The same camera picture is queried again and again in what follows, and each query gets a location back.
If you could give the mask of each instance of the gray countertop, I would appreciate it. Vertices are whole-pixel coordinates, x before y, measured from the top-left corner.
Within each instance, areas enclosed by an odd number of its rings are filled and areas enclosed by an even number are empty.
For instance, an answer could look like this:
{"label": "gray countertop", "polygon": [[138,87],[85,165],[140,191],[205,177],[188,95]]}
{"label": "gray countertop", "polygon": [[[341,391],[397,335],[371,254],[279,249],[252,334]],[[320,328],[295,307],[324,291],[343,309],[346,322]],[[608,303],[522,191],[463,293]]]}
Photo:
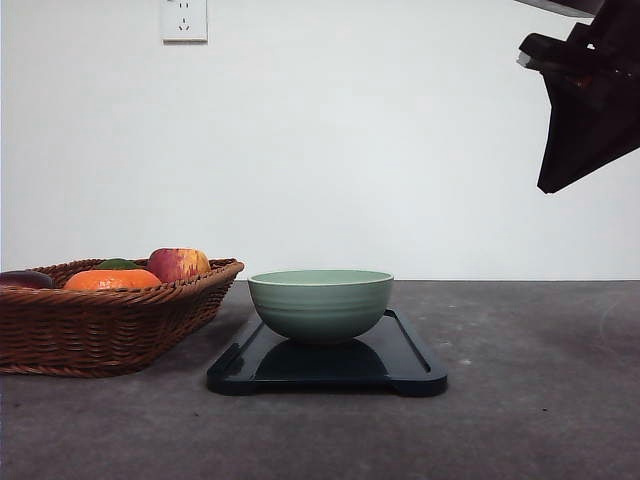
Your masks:
{"label": "gray countertop", "polygon": [[253,311],[236,282],[142,372],[0,377],[1,478],[640,478],[640,282],[396,282],[392,304],[444,394],[209,392]]}

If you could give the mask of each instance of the ceramic bowl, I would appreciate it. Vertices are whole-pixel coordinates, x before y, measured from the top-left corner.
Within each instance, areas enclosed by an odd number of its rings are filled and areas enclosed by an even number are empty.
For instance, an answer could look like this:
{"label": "ceramic bowl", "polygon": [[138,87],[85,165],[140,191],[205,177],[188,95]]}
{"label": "ceramic bowl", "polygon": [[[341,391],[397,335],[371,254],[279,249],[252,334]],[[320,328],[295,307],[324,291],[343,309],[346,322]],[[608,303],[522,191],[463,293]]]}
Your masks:
{"label": "ceramic bowl", "polygon": [[339,343],[382,318],[393,275],[363,270],[297,270],[255,275],[249,291],[264,323],[303,343]]}

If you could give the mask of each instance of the tray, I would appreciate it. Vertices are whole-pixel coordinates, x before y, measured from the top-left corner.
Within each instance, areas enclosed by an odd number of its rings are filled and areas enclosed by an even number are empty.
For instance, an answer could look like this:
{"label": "tray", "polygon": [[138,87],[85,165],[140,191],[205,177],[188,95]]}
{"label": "tray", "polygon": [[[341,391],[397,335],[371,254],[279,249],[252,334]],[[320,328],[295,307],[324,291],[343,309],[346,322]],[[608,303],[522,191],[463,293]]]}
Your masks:
{"label": "tray", "polygon": [[207,371],[207,388],[224,395],[308,387],[383,387],[426,397],[446,390],[447,372],[394,309],[367,333],[331,346],[288,340],[254,314]]}

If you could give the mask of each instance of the bowl rim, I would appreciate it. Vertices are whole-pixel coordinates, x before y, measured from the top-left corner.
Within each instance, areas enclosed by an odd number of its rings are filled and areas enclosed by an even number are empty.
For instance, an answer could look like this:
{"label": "bowl rim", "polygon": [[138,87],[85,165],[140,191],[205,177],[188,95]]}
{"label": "bowl rim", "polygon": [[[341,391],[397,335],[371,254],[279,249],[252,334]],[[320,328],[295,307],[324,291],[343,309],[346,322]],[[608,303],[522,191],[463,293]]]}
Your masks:
{"label": "bowl rim", "polygon": [[[272,275],[277,273],[298,273],[298,272],[362,272],[362,273],[376,273],[379,275],[384,275],[384,278],[380,278],[377,280],[366,280],[360,282],[340,282],[340,283],[291,283],[291,282],[270,282],[264,280],[257,280],[256,277],[260,277],[263,275]],[[248,279],[249,283],[254,283],[257,285],[273,285],[273,286],[283,286],[283,287],[340,287],[346,285],[370,285],[372,283],[382,283],[394,280],[394,277],[391,273],[380,272],[377,270],[361,270],[361,269],[349,269],[349,268],[312,268],[312,269],[299,269],[299,270],[275,270],[272,272],[263,272],[258,273],[256,275],[252,275]]]}

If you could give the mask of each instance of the electrical outlet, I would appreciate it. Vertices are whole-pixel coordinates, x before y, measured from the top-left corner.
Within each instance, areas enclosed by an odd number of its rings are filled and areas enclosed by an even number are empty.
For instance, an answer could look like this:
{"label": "electrical outlet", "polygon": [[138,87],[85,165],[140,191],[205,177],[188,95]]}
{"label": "electrical outlet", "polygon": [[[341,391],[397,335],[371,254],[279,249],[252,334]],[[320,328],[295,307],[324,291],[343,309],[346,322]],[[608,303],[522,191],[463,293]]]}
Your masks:
{"label": "electrical outlet", "polygon": [[206,42],[207,0],[160,0],[162,40]]}

